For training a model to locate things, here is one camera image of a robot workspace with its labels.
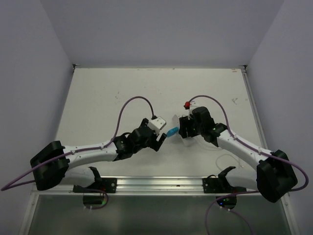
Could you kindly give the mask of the blue plug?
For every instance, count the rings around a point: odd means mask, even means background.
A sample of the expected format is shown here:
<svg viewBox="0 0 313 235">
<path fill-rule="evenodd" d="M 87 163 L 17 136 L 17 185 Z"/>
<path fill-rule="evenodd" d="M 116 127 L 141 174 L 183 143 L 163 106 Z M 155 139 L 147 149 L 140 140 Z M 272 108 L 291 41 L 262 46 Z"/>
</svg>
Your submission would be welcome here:
<svg viewBox="0 0 313 235">
<path fill-rule="evenodd" d="M 169 137 L 175 135 L 178 132 L 179 132 L 179 128 L 178 127 L 174 127 L 174 128 L 172 128 L 172 129 L 167 131 L 166 136 L 169 138 Z"/>
</svg>

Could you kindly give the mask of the white power strip socket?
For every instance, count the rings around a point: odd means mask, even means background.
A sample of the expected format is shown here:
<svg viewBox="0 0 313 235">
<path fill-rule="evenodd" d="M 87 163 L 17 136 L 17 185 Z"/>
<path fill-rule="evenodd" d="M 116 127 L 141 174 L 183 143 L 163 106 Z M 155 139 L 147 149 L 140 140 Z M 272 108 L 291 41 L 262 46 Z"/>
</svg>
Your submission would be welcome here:
<svg viewBox="0 0 313 235">
<path fill-rule="evenodd" d="M 177 127 L 178 129 L 180 129 L 180 124 L 179 124 L 179 118 L 180 117 L 184 117 L 184 115 L 175 114 L 172 118 L 174 127 Z M 191 138 L 191 137 L 187 137 L 187 138 L 183 139 L 182 136 L 178 132 L 176 132 L 174 134 L 174 136 L 177 139 L 179 139 L 184 144 L 184 146 L 187 146 L 187 147 L 192 146 L 196 143 L 196 140 L 194 138 Z"/>
</svg>

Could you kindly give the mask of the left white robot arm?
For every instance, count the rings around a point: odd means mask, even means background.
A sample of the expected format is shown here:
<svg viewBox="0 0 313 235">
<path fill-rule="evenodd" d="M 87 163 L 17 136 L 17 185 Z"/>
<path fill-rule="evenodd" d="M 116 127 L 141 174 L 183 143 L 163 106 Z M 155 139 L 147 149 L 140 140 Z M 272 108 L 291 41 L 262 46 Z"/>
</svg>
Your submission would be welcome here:
<svg viewBox="0 0 313 235">
<path fill-rule="evenodd" d="M 159 151 L 166 139 L 161 130 L 166 126 L 162 117 L 144 118 L 131 133 L 112 141 L 85 146 L 63 146 L 53 141 L 30 160 L 37 190 L 44 191 L 68 184 L 97 192 L 102 186 L 100 174 L 91 164 L 114 162 L 132 157 L 144 148 Z"/>
</svg>

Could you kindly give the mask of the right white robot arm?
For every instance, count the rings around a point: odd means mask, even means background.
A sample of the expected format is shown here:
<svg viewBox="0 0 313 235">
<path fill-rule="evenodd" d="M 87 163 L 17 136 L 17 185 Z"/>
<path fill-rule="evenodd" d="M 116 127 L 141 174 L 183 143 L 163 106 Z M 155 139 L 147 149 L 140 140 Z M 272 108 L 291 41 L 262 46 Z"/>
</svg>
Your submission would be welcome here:
<svg viewBox="0 0 313 235">
<path fill-rule="evenodd" d="M 252 189 L 275 203 L 298 183 L 283 151 L 272 152 L 249 142 L 243 143 L 230 133 L 225 124 L 215 123 L 206 107 L 193 108 L 188 115 L 175 115 L 173 121 L 185 145 L 190 144 L 193 137 L 201 136 L 206 142 L 232 153 L 252 168 L 245 170 L 229 166 L 216 176 L 203 178 L 205 193 L 235 193 Z"/>
</svg>

